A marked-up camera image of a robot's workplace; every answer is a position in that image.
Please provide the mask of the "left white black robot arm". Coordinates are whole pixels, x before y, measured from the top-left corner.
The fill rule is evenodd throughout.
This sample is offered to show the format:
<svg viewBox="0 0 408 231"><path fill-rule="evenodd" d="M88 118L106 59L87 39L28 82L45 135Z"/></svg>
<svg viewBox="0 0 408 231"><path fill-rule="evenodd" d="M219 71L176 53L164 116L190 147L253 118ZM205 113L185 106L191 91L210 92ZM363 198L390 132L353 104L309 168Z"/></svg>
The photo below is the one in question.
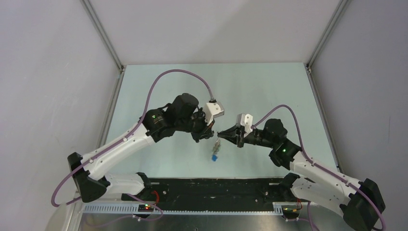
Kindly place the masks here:
<svg viewBox="0 0 408 231"><path fill-rule="evenodd" d="M213 137L215 118L224 115L224 108L216 101L204 107L198 104L194 96L183 93L172 103L147 111L136 128L115 141L85 155L70 154L67 161L80 199L89 203L107 193L128 193L143 201L149 199L152 187L144 173L115 175L110 170L135 152L173 136L176 131L191 134L195 142Z"/></svg>

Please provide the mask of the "keyring with coloured keys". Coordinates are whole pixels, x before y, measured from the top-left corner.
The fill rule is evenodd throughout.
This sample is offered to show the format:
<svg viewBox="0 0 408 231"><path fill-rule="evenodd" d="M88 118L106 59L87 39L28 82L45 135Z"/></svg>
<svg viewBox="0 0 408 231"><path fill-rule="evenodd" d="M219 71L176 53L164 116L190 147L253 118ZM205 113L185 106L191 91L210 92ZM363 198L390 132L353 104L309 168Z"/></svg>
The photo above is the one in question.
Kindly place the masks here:
<svg viewBox="0 0 408 231"><path fill-rule="evenodd" d="M214 144L214 146L213 146L213 149L212 149L211 160L212 160L213 162L217 161L217 159L218 159L218 153L219 153L220 149L221 149L221 138L218 137L218 138L216 139L216 142L215 142L215 144Z"/></svg>

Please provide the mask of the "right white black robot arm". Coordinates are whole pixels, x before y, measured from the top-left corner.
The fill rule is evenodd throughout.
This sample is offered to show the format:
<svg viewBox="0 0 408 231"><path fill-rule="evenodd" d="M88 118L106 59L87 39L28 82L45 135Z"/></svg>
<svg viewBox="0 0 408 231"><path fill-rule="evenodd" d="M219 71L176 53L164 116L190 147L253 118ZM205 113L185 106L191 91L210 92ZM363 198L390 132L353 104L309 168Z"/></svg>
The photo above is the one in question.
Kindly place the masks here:
<svg viewBox="0 0 408 231"><path fill-rule="evenodd" d="M306 159L300 146L287 138L287 130L279 119L269 119L263 129L247 133L243 125L235 125L217 134L239 148L244 144L271 148L269 154L278 167L290 170L279 183L283 200L307 200L341 216L356 231L373 231L385 210L378 185L370 180L348 177L340 172Z"/></svg>

